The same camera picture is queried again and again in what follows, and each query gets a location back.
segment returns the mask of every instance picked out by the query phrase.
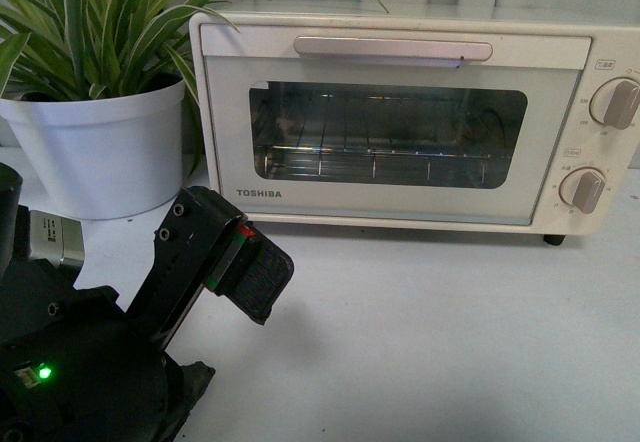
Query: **glass window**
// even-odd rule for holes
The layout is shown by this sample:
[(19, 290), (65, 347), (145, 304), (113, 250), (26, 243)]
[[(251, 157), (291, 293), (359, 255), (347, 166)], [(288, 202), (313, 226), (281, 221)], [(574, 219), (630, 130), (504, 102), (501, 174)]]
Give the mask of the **glass window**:
[(493, 189), (527, 107), (514, 90), (266, 82), (250, 90), (265, 179)]

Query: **white flower pot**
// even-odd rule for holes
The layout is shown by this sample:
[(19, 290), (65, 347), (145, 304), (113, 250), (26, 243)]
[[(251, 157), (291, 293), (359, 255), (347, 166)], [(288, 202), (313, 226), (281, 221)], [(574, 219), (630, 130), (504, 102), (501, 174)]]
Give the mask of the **white flower pot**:
[(47, 192), (64, 215), (112, 219), (168, 201), (182, 184), (184, 82), (82, 102), (0, 99)]

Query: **white toaster oven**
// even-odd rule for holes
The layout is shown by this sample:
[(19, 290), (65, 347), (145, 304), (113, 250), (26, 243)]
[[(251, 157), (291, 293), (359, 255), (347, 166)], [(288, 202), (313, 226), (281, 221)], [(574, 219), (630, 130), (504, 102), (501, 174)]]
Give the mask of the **white toaster oven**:
[(254, 220), (603, 222), (640, 141), (640, 28), (558, 12), (256, 2), (191, 21), (211, 187)]

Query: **oven handle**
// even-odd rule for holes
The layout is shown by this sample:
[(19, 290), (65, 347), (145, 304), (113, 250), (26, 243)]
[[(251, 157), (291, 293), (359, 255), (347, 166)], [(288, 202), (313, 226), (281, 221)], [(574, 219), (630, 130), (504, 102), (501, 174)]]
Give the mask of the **oven handle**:
[(484, 62), (493, 54), (493, 47), (486, 42), (355, 37), (300, 36), (293, 41), (293, 48), (298, 54), (310, 57), (391, 57), (456, 62)]

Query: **control knob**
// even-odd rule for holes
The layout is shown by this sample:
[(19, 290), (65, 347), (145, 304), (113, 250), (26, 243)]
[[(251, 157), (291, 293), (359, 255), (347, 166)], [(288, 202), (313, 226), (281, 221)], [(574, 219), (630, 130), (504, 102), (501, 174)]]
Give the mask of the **control knob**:
[(560, 197), (584, 214), (592, 213), (604, 190), (604, 175), (592, 168), (571, 172), (560, 185)]
[(631, 79), (613, 79), (600, 87), (591, 98), (589, 110), (596, 122), (626, 129), (640, 105), (640, 84)]

